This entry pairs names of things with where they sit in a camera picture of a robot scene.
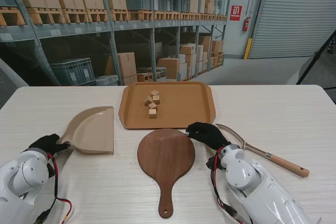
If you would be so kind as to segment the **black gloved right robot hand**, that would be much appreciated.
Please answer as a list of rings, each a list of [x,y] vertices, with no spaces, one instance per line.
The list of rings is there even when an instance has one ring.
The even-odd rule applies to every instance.
[[[231,145],[221,131],[209,123],[195,122],[187,127],[185,134],[216,151],[221,147]]]

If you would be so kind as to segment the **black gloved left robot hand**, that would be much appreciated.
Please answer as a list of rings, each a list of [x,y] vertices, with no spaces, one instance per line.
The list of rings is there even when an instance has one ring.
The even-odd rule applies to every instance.
[[[57,134],[45,135],[32,144],[29,145],[29,148],[39,148],[45,153],[55,155],[56,153],[65,151],[71,147],[69,143],[58,144],[57,141],[60,139],[60,136]]]

